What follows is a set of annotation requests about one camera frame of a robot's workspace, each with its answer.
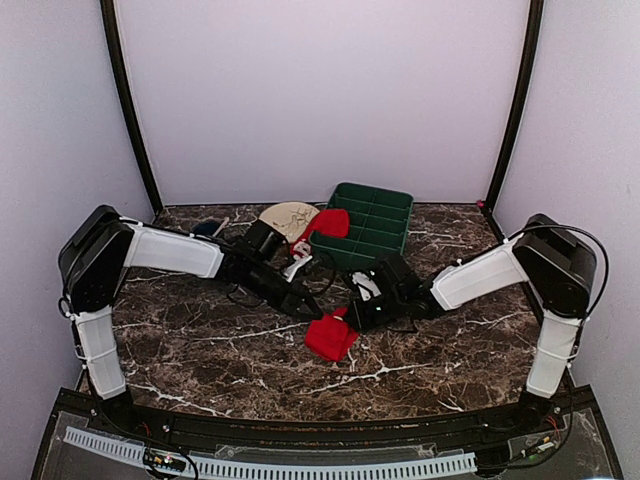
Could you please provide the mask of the red sock plain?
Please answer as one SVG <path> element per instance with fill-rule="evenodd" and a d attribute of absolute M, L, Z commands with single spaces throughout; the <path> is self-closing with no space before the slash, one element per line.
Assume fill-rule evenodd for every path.
<path fill-rule="evenodd" d="M 345 322 L 346 313 L 347 308 L 340 307 L 311 322 L 304 339 L 311 352 L 328 362 L 340 362 L 344 359 L 359 337 Z"/>

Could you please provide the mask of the green divided plastic organizer tray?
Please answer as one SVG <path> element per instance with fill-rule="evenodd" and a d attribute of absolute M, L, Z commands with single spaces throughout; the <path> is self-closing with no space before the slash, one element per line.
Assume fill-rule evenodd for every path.
<path fill-rule="evenodd" d="M 361 270 L 379 258 L 403 253 L 414 198 L 412 195 L 350 182 L 336 186 L 327 207 L 349 215 L 349 231 L 338 238 L 314 232 L 310 245 L 329 255 L 339 270 Z"/>

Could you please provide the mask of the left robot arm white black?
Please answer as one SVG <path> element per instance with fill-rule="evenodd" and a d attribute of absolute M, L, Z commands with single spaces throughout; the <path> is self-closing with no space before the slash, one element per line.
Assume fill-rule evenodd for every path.
<path fill-rule="evenodd" d="M 228 242 L 151 226 L 97 207 L 58 256 L 62 279 L 59 310 L 70 320 L 76 354 L 98 398 L 103 421 L 120 436 L 141 427 L 140 412 L 122 397 L 126 380 L 112 326 L 116 294 L 131 267 L 157 269 L 237 285 L 274 310 L 316 320 L 323 312 L 294 274 L 270 265 L 285 238 L 262 220 Z"/>

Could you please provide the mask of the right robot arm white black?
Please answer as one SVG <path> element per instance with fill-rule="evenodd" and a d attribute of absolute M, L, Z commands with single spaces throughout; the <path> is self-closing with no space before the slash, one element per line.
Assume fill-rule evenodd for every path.
<path fill-rule="evenodd" d="M 364 333 L 401 318 L 436 319 L 511 285 L 529 285 L 540 301 L 542 326 L 518 403 L 498 429 L 530 434 L 547 420 L 562 377 L 578 354 L 584 325 L 602 297 L 592 288 L 597 261 L 608 255 L 597 238 L 586 243 L 588 235 L 536 214 L 500 244 L 426 279 L 402 255 L 384 257 L 348 274 L 357 295 L 343 319 Z"/>

